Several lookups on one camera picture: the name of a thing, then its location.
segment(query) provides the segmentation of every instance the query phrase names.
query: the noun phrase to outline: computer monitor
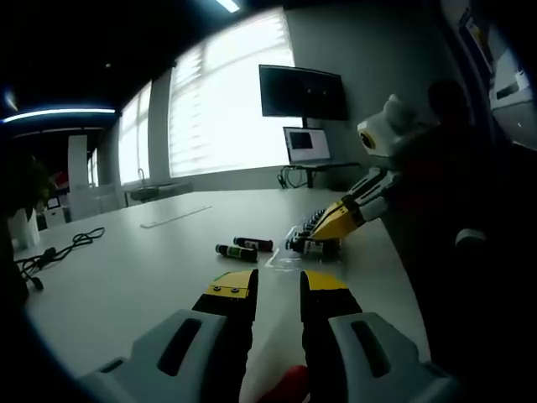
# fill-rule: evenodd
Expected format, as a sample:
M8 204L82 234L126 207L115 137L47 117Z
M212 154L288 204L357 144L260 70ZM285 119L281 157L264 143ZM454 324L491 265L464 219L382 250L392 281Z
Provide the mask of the computer monitor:
M291 164L326 162L330 151L321 128L284 128L285 143Z
M347 120L341 76L281 65L259 65L263 116Z

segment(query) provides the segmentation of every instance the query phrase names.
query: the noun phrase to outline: white table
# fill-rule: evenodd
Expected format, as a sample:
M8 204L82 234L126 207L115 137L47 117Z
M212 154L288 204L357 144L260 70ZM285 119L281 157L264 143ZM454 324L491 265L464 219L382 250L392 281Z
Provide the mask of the white table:
M61 249L75 234L97 227L106 233L38 274L45 289L31 293L29 317L57 359L81 376L118 356L128 357L134 340L176 310L192 308L218 275L253 267L220 257L217 243L231 244L237 236L281 241L291 226L339 197L306 189L190 193L45 230L40 245L16 259L50 246ZM211 209L140 227L203 206ZM382 222L369 222L352 233L345 250L343 264L328 265L326 271L347 283L364 311L392 323L414 341L423 361L429 359L418 303ZM269 257L261 254L257 264L257 316L244 401L273 385L290 365L305 364L300 272L267 267Z

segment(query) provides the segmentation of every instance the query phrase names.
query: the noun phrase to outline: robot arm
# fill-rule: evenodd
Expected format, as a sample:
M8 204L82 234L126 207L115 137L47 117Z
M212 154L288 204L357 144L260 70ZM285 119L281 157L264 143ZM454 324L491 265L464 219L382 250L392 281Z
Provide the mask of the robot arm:
M386 191L399 174L373 167L347 194L329 206L311 233L316 240L344 238L365 222L380 217L387 209Z
M179 310L114 359L80 379L108 403L238 401L252 346L258 271L214 280L192 310ZM449 402L455 379L422 364L414 344L378 315L362 313L331 275L300 274L302 345L311 401Z
M380 113L357 125L364 149L379 165L387 168L371 168L340 201L329 206L316 222L310 235L312 239L344 238L388 209L387 193L400 178L394 170L395 158L411 147L425 130L414 118L414 111L392 95Z

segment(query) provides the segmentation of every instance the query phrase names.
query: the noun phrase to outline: gray gripper housing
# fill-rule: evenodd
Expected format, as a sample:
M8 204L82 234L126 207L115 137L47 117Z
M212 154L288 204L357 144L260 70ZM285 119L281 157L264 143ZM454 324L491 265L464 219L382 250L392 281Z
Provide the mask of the gray gripper housing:
M458 382L432 364L422 364L416 346L379 315L328 321L341 352L349 403L440 403L459 395Z
M115 359L80 379L102 402L198 402L211 348L227 318L181 310Z

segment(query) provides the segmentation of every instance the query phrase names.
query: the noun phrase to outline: window blinds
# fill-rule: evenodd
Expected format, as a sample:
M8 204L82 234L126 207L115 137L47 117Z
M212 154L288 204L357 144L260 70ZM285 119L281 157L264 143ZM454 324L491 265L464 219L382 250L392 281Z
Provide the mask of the window blinds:
M179 57L169 100L172 177L289 163L282 127L301 122L262 116L260 64L294 65L281 9L250 18Z

